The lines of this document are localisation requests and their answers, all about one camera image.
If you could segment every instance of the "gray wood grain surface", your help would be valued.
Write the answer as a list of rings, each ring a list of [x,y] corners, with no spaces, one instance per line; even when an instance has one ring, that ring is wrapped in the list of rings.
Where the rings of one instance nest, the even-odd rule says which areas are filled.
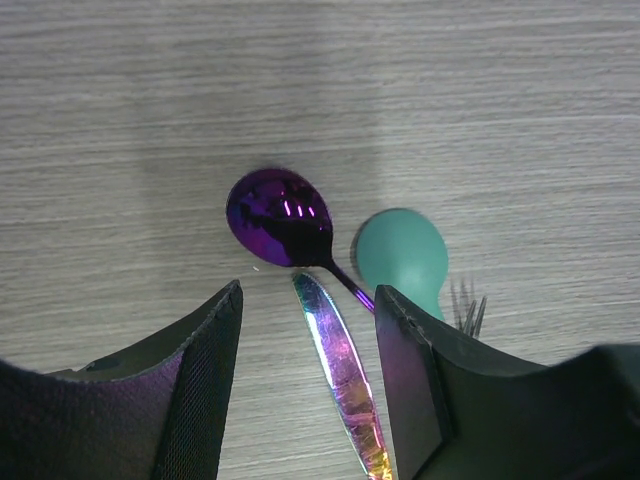
[[[639,146],[637,0],[3,0],[0,355],[79,367],[240,278],[220,478],[362,478],[233,183],[300,171],[351,273],[369,215],[424,212],[484,341],[553,363],[640,341]],[[370,314],[318,274],[384,412]]]

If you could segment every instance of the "metallic purple spoon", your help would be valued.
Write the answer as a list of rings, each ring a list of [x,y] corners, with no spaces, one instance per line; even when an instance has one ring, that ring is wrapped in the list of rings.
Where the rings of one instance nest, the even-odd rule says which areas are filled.
[[[281,267],[323,267],[373,312],[373,301],[333,260],[333,225],[318,191],[290,170],[268,168],[241,178],[227,200],[227,222],[238,241]]]

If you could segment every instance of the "fork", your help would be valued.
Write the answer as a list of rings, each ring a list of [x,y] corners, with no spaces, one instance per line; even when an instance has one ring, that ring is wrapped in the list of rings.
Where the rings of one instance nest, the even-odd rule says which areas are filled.
[[[478,307],[478,301],[476,300],[475,293],[473,291],[473,282],[471,282],[470,290],[467,290],[463,280],[460,282],[459,299],[453,282],[451,282],[451,299],[453,301],[453,314],[455,317],[456,328],[472,338],[478,338],[480,335],[480,329],[482,328],[484,311],[487,308],[487,297],[482,297],[482,300],[480,300],[480,306]]]

